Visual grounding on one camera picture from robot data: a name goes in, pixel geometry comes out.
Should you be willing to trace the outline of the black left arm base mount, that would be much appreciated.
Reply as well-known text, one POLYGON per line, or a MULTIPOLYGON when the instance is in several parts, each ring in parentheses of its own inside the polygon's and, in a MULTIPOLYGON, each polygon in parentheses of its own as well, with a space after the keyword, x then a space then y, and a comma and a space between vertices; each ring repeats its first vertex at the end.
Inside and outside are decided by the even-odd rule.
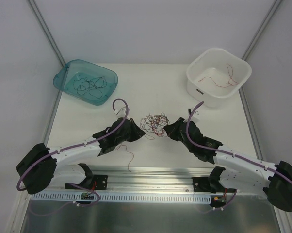
POLYGON ((69 182, 65 183, 65 189, 80 189, 80 190, 106 190, 108 184, 108 175, 94 174, 87 164, 79 163, 71 166, 72 175, 69 182))

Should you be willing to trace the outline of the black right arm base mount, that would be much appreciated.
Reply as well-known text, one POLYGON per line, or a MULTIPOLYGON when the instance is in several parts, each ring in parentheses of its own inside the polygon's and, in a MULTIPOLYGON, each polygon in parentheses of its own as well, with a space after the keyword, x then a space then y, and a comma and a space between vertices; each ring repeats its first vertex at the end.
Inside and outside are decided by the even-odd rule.
POLYGON ((192 177, 194 192, 225 192, 225 188, 220 184, 220 175, 225 171, 224 167, 216 166, 209 176, 192 177))

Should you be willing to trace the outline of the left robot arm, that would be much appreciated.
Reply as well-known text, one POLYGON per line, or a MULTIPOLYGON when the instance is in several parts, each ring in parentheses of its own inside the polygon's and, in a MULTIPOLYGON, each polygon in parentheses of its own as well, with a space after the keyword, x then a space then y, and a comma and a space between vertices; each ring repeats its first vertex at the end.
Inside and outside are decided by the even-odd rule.
POLYGON ((36 144, 16 166, 20 176, 16 188, 29 194, 53 185, 93 190, 96 177, 81 160, 105 155, 123 142, 134 142, 144 135, 132 118, 121 117, 110 127, 75 145, 48 148, 44 143, 36 144))

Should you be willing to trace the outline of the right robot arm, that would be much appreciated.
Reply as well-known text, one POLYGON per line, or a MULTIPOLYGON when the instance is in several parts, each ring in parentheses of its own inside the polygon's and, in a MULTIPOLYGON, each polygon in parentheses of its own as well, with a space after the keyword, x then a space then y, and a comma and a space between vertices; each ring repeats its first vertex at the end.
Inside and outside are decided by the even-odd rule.
POLYGON ((204 136, 192 121, 179 118, 164 127, 167 136, 180 141, 200 161, 215 167, 208 177, 211 192, 223 188, 244 191, 267 198, 276 208, 292 211, 292 166, 274 164, 245 155, 212 138, 204 136))

